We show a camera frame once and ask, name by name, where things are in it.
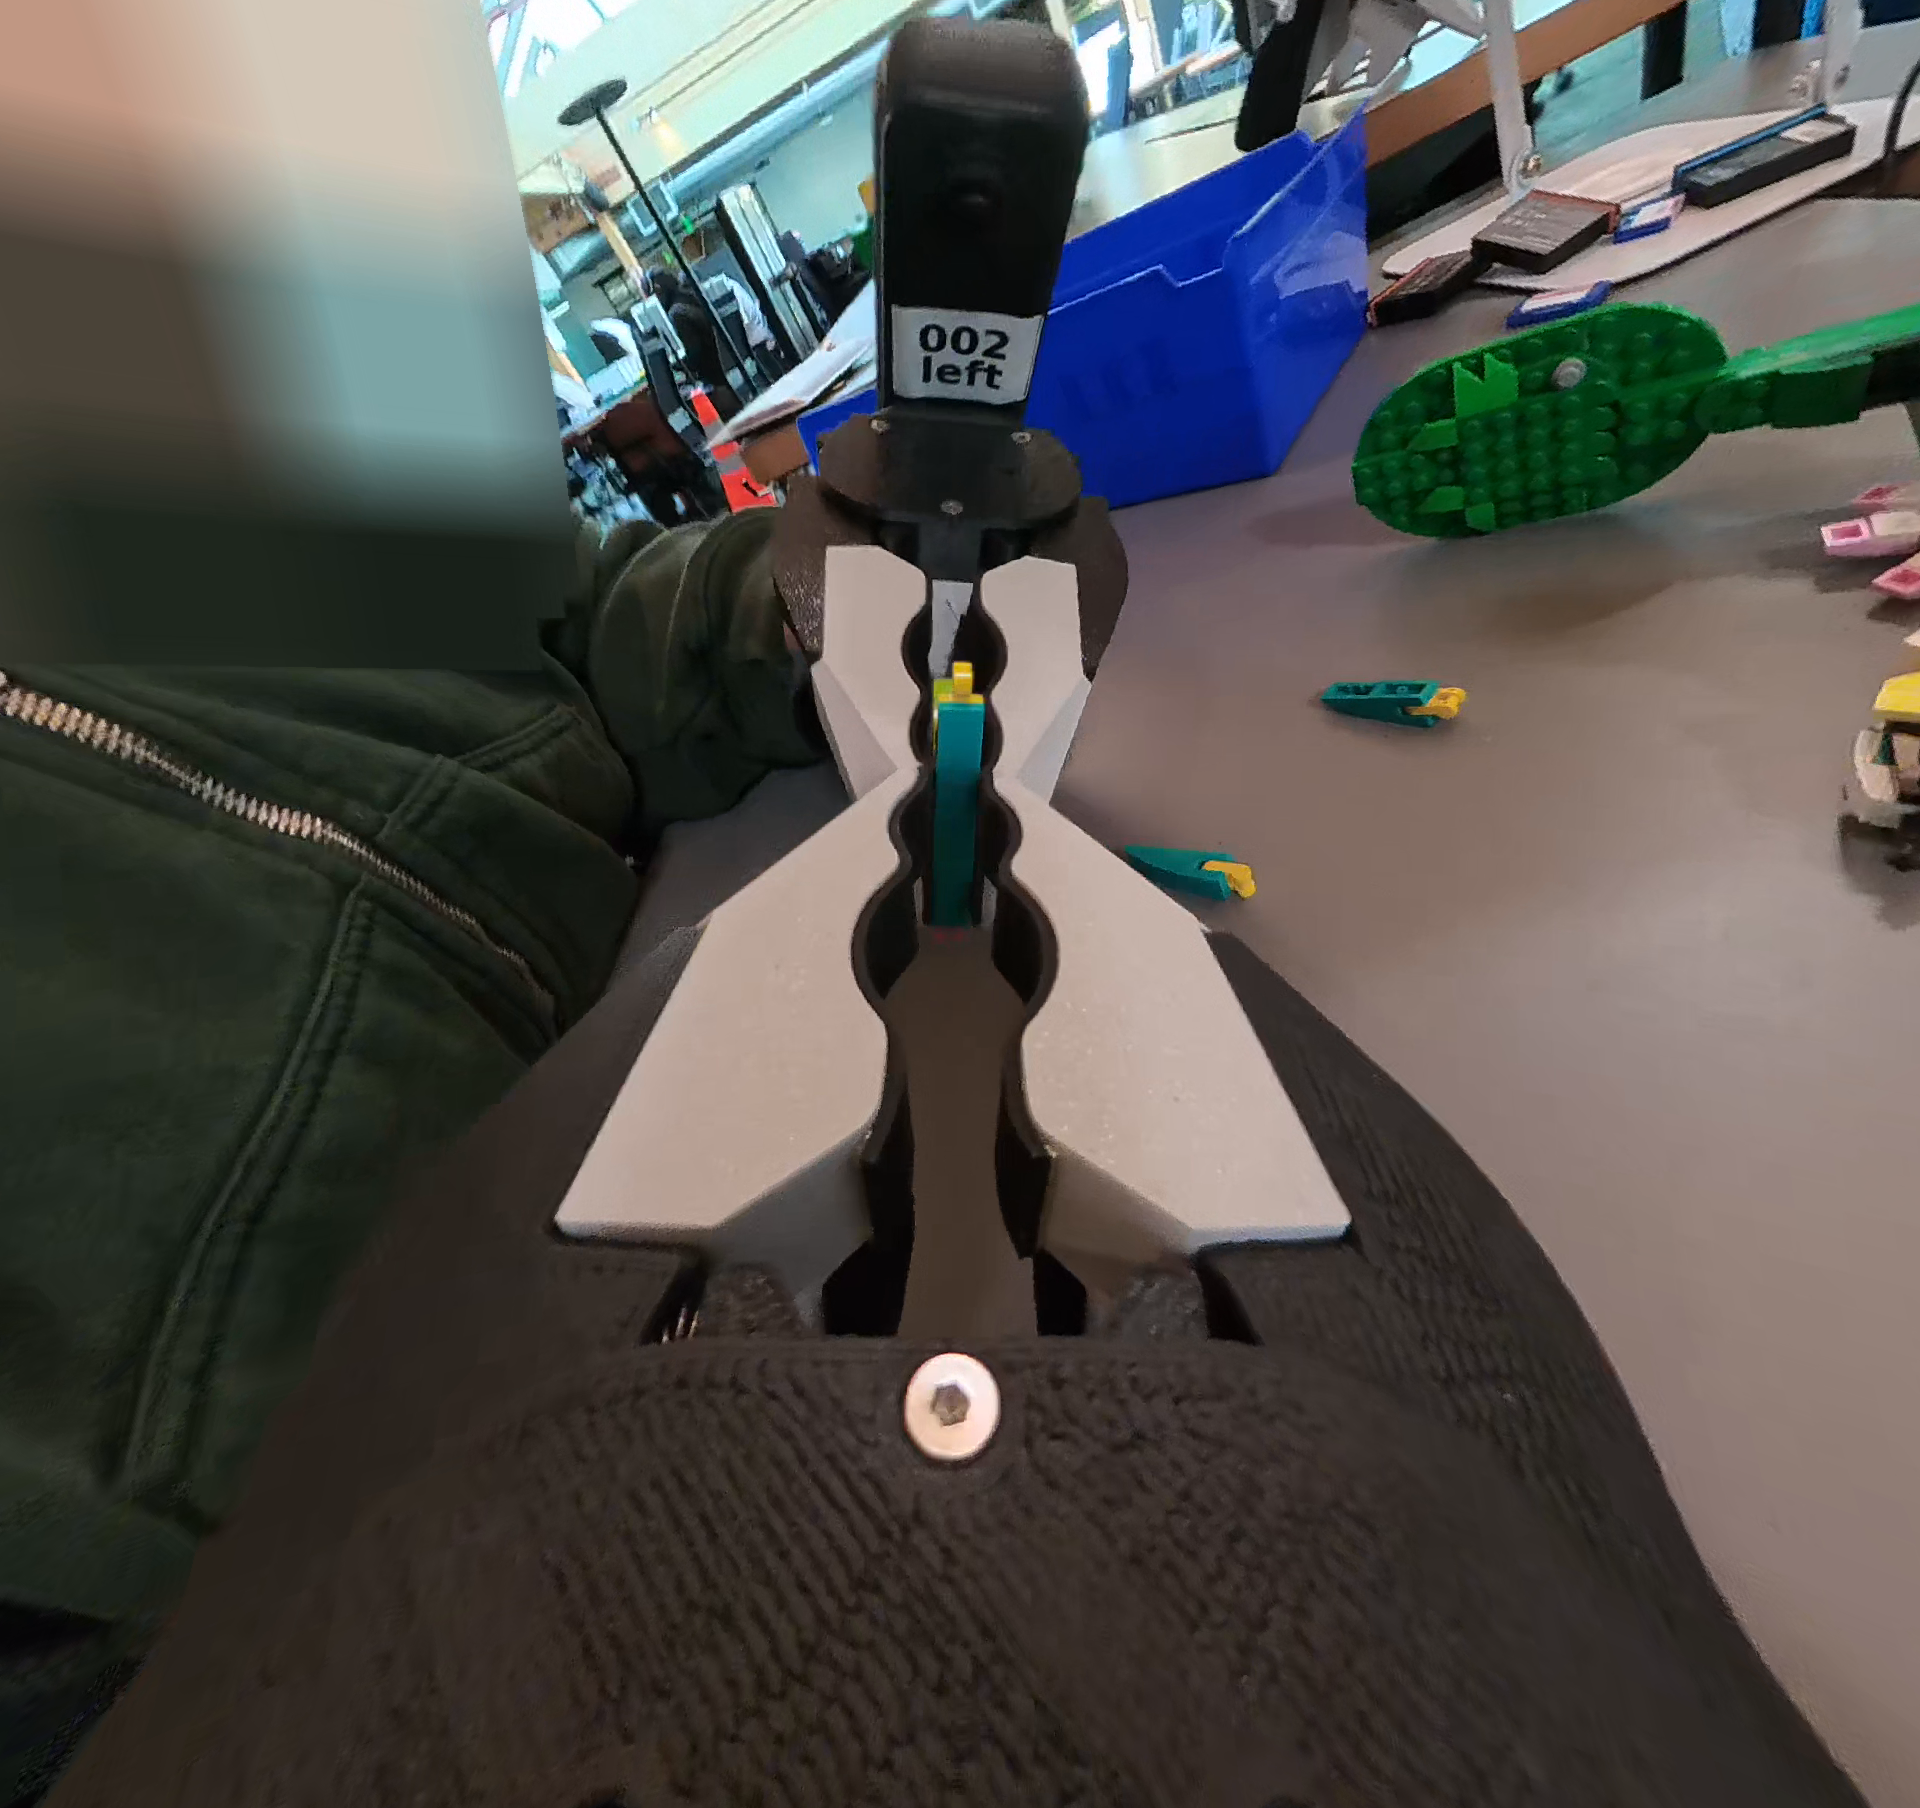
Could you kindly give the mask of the blue plastic bin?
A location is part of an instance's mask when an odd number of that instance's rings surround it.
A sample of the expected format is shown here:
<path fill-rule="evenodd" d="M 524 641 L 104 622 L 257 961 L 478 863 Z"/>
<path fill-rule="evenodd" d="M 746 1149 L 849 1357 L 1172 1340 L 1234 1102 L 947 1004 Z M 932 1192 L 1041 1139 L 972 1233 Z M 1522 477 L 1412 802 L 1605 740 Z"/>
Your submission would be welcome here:
<path fill-rule="evenodd" d="M 1274 475 L 1364 332 L 1367 120 L 1091 141 L 1027 420 L 1111 508 Z"/>

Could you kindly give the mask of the orange traffic cone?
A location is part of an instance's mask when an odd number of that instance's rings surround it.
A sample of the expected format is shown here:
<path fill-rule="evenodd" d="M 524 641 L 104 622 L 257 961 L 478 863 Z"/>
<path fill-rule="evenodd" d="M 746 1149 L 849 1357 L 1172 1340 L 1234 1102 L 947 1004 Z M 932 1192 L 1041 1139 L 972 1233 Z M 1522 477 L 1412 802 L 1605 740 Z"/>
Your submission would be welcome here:
<path fill-rule="evenodd" d="M 779 490 L 762 486 L 749 472 L 743 449 L 733 440 L 723 440 L 725 425 L 709 398 L 706 389 L 695 389 L 690 401 L 695 407 L 695 416 L 706 434 L 706 454 L 715 475 L 719 477 L 728 513 L 743 516 L 758 508 L 780 506 Z"/>

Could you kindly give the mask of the green lego plant with flower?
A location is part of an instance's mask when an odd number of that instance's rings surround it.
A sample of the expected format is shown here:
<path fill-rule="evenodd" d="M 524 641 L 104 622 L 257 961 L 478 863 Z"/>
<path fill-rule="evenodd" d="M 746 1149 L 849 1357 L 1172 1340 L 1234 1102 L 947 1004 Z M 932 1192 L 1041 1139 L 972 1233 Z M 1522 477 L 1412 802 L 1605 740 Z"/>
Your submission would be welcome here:
<path fill-rule="evenodd" d="M 1706 320 L 1624 305 L 1436 360 L 1367 420 L 1355 502 L 1423 539 L 1591 516 L 1715 436 L 1836 429 L 1915 404 L 1918 306 L 1730 353 Z"/>

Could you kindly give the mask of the black red battery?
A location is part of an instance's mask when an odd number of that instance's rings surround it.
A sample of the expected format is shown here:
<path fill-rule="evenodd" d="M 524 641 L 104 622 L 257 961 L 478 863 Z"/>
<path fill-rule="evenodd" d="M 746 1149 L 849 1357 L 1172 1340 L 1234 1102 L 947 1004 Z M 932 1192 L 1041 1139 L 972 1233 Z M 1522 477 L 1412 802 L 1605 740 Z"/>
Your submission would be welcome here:
<path fill-rule="evenodd" d="M 1430 320 L 1471 286 L 1481 285 L 1490 264 L 1475 251 L 1428 256 L 1403 277 L 1387 281 L 1367 306 L 1370 328 L 1403 326 Z"/>

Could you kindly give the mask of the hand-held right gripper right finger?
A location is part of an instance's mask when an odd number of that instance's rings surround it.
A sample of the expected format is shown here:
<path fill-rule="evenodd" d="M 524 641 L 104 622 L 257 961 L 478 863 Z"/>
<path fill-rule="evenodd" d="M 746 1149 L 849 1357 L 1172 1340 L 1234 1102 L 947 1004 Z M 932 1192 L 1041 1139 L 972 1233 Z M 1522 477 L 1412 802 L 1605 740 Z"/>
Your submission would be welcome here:
<path fill-rule="evenodd" d="M 1222 1247 L 1350 1234 L 1210 931 L 1020 781 L 991 782 L 995 973 L 1020 1002 L 995 1197 L 1091 1295 Z"/>

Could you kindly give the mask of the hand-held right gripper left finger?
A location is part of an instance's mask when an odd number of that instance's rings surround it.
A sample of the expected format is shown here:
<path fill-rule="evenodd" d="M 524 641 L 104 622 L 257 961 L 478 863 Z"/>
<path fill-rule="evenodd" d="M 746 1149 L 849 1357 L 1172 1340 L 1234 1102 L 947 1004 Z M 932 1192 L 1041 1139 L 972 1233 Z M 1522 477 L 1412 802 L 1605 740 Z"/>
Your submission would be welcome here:
<path fill-rule="evenodd" d="M 883 1004 L 919 956 L 894 770 L 709 914 L 557 1210 L 568 1241 L 762 1268 L 802 1310 L 876 1234 Z"/>

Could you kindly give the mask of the teal lego feather yellow clip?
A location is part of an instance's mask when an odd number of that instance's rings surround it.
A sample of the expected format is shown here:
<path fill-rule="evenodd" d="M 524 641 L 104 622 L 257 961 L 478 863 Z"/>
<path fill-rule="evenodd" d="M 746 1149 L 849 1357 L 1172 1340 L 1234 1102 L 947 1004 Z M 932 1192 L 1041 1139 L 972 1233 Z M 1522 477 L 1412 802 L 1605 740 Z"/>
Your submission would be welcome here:
<path fill-rule="evenodd" d="M 1351 680 L 1332 684 L 1319 705 L 1351 721 L 1430 730 L 1458 718 L 1467 693 L 1428 680 Z"/>
<path fill-rule="evenodd" d="M 1258 895 L 1252 867 L 1226 851 L 1129 844 L 1123 858 L 1152 883 L 1192 902 L 1252 902 Z"/>
<path fill-rule="evenodd" d="M 927 922 L 939 931 L 960 931 L 974 922 L 986 705 L 974 688 L 969 661 L 955 661 L 932 690 L 934 809 Z"/>

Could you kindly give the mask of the black white folding bracket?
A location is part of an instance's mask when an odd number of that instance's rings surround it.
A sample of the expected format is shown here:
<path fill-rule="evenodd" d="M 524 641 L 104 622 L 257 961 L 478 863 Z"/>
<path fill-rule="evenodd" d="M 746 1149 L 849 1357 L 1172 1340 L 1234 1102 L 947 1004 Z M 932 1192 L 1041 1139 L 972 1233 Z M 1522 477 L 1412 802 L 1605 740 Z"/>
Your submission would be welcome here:
<path fill-rule="evenodd" d="M 1234 149 L 1250 155 L 1297 132 L 1304 102 L 1329 82 L 1363 78 L 1373 102 L 1406 82 L 1423 30 L 1438 26 L 1481 42 L 1475 0 L 1230 0 L 1250 70 L 1234 119 Z"/>

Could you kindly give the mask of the black box device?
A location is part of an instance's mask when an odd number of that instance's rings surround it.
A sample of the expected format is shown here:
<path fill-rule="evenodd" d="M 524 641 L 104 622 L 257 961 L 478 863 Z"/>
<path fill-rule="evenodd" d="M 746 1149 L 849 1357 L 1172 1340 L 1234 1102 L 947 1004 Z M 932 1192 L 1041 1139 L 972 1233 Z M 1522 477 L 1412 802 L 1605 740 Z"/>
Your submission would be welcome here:
<path fill-rule="evenodd" d="M 1483 268 L 1542 277 L 1574 256 L 1612 242 L 1621 210 L 1614 201 L 1587 194 L 1531 189 L 1511 199 L 1471 237 L 1471 256 Z"/>

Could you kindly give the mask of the colourful lego bird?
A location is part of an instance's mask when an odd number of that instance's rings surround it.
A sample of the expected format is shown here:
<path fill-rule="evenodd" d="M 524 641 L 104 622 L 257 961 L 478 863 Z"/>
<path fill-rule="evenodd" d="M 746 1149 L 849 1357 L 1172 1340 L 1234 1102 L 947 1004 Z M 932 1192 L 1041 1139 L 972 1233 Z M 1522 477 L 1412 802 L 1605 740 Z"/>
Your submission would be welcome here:
<path fill-rule="evenodd" d="M 1918 672 L 1879 685 L 1853 740 L 1839 821 L 1900 844 L 1918 841 Z"/>

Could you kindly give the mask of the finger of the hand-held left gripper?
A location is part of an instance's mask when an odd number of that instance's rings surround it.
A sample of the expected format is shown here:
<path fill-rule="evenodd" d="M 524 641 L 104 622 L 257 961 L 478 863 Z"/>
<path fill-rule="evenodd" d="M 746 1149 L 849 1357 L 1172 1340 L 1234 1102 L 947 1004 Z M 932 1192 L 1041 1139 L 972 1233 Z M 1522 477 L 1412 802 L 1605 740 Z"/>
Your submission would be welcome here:
<path fill-rule="evenodd" d="M 978 605 L 1005 649 L 986 693 L 998 725 L 995 775 L 1050 802 L 1091 694 L 1077 572 L 1024 556 L 982 576 Z"/>
<path fill-rule="evenodd" d="M 910 730 L 922 685 L 905 646 L 924 608 L 924 574 L 904 559 L 883 548 L 826 551 L 821 655 L 811 685 L 854 803 L 919 767 Z"/>

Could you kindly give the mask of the black floor lamp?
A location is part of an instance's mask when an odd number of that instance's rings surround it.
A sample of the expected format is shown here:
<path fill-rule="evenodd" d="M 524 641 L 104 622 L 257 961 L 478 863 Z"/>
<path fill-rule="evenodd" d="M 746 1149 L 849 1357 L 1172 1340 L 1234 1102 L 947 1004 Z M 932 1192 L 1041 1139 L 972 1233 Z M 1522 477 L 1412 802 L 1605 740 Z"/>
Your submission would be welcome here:
<path fill-rule="evenodd" d="M 587 92 L 575 96 L 558 114 L 558 124 L 566 127 L 582 127 L 589 120 L 594 120 L 608 141 L 614 160 L 621 163 L 623 172 L 629 181 L 629 194 L 647 216 L 654 227 L 655 237 L 670 254 L 673 268 L 678 273 L 685 273 L 688 264 L 681 253 L 681 244 L 669 223 L 669 218 L 660 211 L 654 194 L 648 193 L 638 167 L 628 155 L 628 147 L 623 145 L 616 127 L 612 127 L 612 111 L 624 99 L 628 84 L 621 78 L 612 78 L 591 86 Z"/>

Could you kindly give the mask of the green zip jacket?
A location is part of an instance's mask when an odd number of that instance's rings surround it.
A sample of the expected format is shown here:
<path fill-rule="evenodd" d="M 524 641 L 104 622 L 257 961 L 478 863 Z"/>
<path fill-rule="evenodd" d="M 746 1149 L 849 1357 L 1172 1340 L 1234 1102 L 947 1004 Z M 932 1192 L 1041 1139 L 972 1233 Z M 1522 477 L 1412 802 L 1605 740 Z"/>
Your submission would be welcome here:
<path fill-rule="evenodd" d="M 3 753 L 5 1606 L 130 1625 L 608 978 L 633 784 L 554 663 L 6 661 Z"/>

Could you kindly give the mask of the white tray with black boxes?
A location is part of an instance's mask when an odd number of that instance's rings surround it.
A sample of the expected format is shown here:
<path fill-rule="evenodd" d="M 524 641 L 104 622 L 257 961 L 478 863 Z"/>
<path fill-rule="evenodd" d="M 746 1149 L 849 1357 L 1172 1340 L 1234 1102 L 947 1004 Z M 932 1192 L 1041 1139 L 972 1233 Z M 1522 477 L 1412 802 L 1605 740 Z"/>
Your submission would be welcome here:
<path fill-rule="evenodd" d="M 1665 266 L 1676 266 L 1692 254 L 1721 245 L 1748 229 L 1813 201 L 1815 194 L 1867 172 L 1879 160 L 1892 97 L 1836 102 L 1831 107 L 1857 130 L 1853 151 L 1847 158 L 1822 163 L 1801 176 L 1775 181 L 1735 205 L 1685 210 L 1669 230 L 1655 237 L 1612 245 L 1602 242 L 1540 277 L 1526 277 L 1513 268 L 1493 268 L 1486 283 L 1513 290 L 1526 290 L 1528 285 L 1567 290 L 1594 285 L 1596 281 L 1626 285 Z M 1547 171 L 1539 193 L 1579 194 L 1632 208 L 1648 199 L 1655 187 L 1665 189 L 1672 172 L 1684 161 L 1760 132 L 1786 116 L 1786 111 L 1769 111 L 1637 130 Z M 1379 273 L 1399 279 L 1430 256 L 1467 251 L 1475 237 L 1507 208 L 1508 199 L 1496 197 L 1471 211 L 1456 211 L 1427 237 L 1410 240 L 1387 253 L 1379 264 Z"/>

